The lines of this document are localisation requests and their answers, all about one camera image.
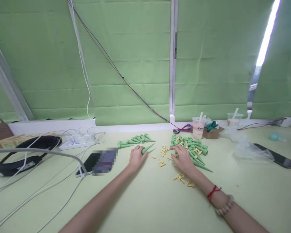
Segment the red wire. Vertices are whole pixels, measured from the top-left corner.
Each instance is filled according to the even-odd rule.
[[[263,126],[255,126],[255,127],[250,127],[250,128],[260,128],[260,127],[264,127],[264,126],[267,126],[267,125],[263,125]]]
[[[83,27],[85,28],[86,32],[89,34],[89,36],[91,37],[91,39],[94,41],[94,43],[97,45],[97,47],[99,48],[99,50],[101,51],[101,53],[103,54],[103,56],[107,59],[107,61],[110,63],[110,65],[112,66],[112,68],[119,74],[119,76],[121,78],[123,78],[124,82],[127,84],[127,86],[129,86],[129,88],[133,91],[134,89],[132,89],[130,87],[130,85],[125,81],[124,77],[121,76],[121,74],[114,68],[114,66],[111,64],[111,62],[109,61],[109,59],[106,57],[106,55],[103,53],[103,51],[100,49],[100,47],[98,46],[98,44],[96,43],[96,41],[94,40],[94,38],[91,36],[91,34],[88,32],[86,26],[84,25],[84,23],[82,22],[81,18],[78,16],[80,22],[82,23]],[[167,119],[165,119],[164,117],[162,117],[161,115],[159,115],[156,111],[153,110],[153,112],[155,112],[156,115],[158,115],[159,117],[161,117],[162,119],[164,119],[165,121],[167,121],[168,123],[172,124],[174,127],[176,127],[177,129],[179,129],[177,126],[175,126],[173,123],[171,123],[170,121],[168,121]]]

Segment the colored wire bundle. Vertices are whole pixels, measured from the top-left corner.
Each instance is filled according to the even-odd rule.
[[[67,0],[67,2],[69,3],[70,7],[73,8],[75,14],[78,16],[79,20],[81,21],[83,27],[85,28],[86,32],[89,34],[89,36],[91,37],[91,39],[94,41],[94,43],[97,45],[97,47],[99,48],[100,52],[104,55],[104,57],[107,59],[107,61],[110,63],[110,65],[112,66],[112,68],[118,73],[118,75],[124,80],[124,82],[127,84],[127,86],[156,114],[158,115],[160,118],[164,119],[165,121],[167,121],[168,123],[172,124],[174,127],[177,128],[177,130],[182,130],[180,128],[178,128],[177,126],[175,126],[173,123],[171,123],[170,121],[168,121],[167,119],[165,119],[164,117],[162,117],[161,115],[159,115],[156,111],[154,111],[141,97],[140,95],[138,95],[138,93],[126,82],[126,80],[124,79],[124,77],[121,75],[121,73],[119,72],[119,70],[117,69],[116,65],[113,63],[112,59],[110,58],[110,56],[108,55],[108,53],[106,52],[106,50],[103,48],[103,46],[101,45],[101,43],[98,41],[98,39],[94,36],[94,34],[88,29],[88,27],[85,25],[85,23],[83,22],[83,20],[81,19],[80,15],[78,14],[78,12],[75,10],[75,8],[72,5],[72,2],[70,0]]]
[[[253,124],[251,124],[251,125],[256,125],[256,124],[266,124],[266,125],[255,126],[255,127],[250,127],[250,128],[260,128],[260,127],[264,127],[264,126],[267,126],[267,125],[272,125],[272,124],[274,124],[274,123],[277,122],[277,121],[281,121],[281,120],[285,120],[285,119],[286,119],[286,118],[282,118],[282,119],[274,120],[274,121],[272,121],[272,122],[253,123]],[[248,127],[248,126],[251,126],[251,125],[247,125],[247,126],[245,126],[245,127],[243,127],[243,128],[240,128],[240,129],[238,129],[238,130],[250,129],[250,128],[247,128],[247,127]]]
[[[182,129],[177,128],[177,129],[174,129],[174,130],[173,130],[173,132],[174,132],[175,134],[178,134],[178,133],[180,133],[181,131],[192,133],[192,132],[193,132],[193,127],[192,127],[190,124],[187,124],[187,125],[185,125]]]

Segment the red string bracelet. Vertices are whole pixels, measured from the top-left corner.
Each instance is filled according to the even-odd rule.
[[[221,188],[219,188],[217,190],[216,190],[216,188],[217,188],[217,186],[215,185],[213,190],[207,196],[207,198],[209,199],[209,203],[211,203],[211,198],[212,198],[213,193],[221,190]]]

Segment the light green table surface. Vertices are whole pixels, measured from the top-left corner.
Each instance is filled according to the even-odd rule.
[[[288,141],[273,142],[272,132],[285,134]],[[148,133],[156,140],[155,150],[143,168],[120,194],[99,232],[232,232],[230,227],[214,212],[213,206],[197,188],[173,181],[179,172],[167,161],[170,152],[160,157],[162,145],[169,147],[172,131],[134,133],[109,133],[105,142],[91,147],[105,150],[115,147],[119,140],[126,141],[136,134]],[[291,159],[291,128],[263,127],[242,130],[253,143],[259,143]],[[232,156],[235,144],[227,139],[202,139],[209,153],[203,157],[206,166],[214,171],[201,170],[270,232],[291,232],[291,169],[273,163],[257,165],[238,162]],[[91,198],[117,176],[127,165],[131,148],[119,150],[110,173],[104,176],[87,176],[63,211],[42,232],[58,232]],[[83,148],[66,150],[77,154]],[[158,159],[166,165],[160,167]],[[48,155],[36,169],[18,182],[0,192],[0,220],[13,211],[41,186],[48,186],[71,173],[77,165],[71,158]],[[21,208],[0,228],[0,232],[34,233],[43,226],[66,202],[79,178],[74,175],[39,195]],[[0,178],[0,185],[6,178]]]

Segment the plastic bag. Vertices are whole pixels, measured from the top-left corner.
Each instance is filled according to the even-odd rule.
[[[247,137],[240,134],[237,129],[233,127],[225,127],[225,130],[219,133],[223,138],[230,139],[236,143],[233,155],[239,161],[246,161],[252,163],[272,163],[274,157],[269,150],[261,150],[254,144],[247,140]]]

